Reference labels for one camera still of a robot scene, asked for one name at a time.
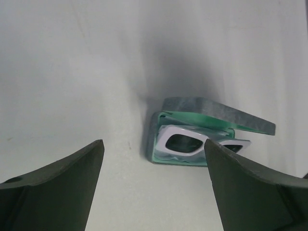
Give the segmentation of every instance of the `open glasses case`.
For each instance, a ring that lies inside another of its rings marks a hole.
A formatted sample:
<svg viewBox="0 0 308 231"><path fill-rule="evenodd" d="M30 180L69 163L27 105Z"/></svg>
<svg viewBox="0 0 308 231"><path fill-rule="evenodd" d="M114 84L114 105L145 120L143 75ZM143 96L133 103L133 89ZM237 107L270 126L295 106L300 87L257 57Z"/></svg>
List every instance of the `open glasses case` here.
<svg viewBox="0 0 308 231"><path fill-rule="evenodd" d="M275 135L275 124L202 97L166 98L153 114L147 158L158 164L207 166L204 144L214 140L240 153L251 143L235 129Z"/></svg>

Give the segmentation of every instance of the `white sunglasses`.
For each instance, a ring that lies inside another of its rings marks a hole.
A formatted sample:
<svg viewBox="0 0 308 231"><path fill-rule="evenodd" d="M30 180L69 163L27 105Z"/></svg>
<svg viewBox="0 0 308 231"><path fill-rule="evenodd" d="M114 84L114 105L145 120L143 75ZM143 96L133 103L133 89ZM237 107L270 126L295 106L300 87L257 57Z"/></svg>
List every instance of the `white sunglasses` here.
<svg viewBox="0 0 308 231"><path fill-rule="evenodd" d="M227 137L227 132L195 126L161 126L155 149L172 156L193 156L204 151L207 139L215 140L235 153L247 148L251 141Z"/></svg>

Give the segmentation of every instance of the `white surface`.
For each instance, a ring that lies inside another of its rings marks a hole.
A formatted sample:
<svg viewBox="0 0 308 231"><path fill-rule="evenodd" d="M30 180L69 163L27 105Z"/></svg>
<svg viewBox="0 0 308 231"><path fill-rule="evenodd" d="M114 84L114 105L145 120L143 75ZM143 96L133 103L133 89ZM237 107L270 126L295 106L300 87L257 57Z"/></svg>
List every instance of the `white surface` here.
<svg viewBox="0 0 308 231"><path fill-rule="evenodd" d="M168 96L276 123L243 154L308 170L304 0L0 0L0 35L0 181L102 138L87 231L222 230L206 168L142 157Z"/></svg>

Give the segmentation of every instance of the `black object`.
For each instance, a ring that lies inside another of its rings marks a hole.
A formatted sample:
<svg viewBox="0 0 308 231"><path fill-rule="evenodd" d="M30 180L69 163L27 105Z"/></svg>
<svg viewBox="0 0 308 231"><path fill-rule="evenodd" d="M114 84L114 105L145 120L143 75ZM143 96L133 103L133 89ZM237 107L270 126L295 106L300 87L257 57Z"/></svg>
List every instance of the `black object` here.
<svg viewBox="0 0 308 231"><path fill-rule="evenodd" d="M211 141L206 160L225 231L308 231L308 180Z"/></svg>
<svg viewBox="0 0 308 231"><path fill-rule="evenodd" d="M84 231L103 141L0 184L0 231Z"/></svg>

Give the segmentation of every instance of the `dark lens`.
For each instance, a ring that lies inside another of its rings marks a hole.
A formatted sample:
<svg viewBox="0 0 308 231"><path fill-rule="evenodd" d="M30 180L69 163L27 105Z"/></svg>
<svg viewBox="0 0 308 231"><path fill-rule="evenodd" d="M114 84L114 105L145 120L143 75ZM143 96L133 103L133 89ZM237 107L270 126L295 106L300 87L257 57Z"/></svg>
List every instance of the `dark lens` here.
<svg viewBox="0 0 308 231"><path fill-rule="evenodd" d="M191 153L196 151L203 144L202 141L184 135L173 135L166 143L166 148L180 153Z"/></svg>
<svg viewBox="0 0 308 231"><path fill-rule="evenodd" d="M237 153L239 150L242 149L242 145L232 145L232 144L227 144L224 145L226 148L230 149L231 151Z"/></svg>

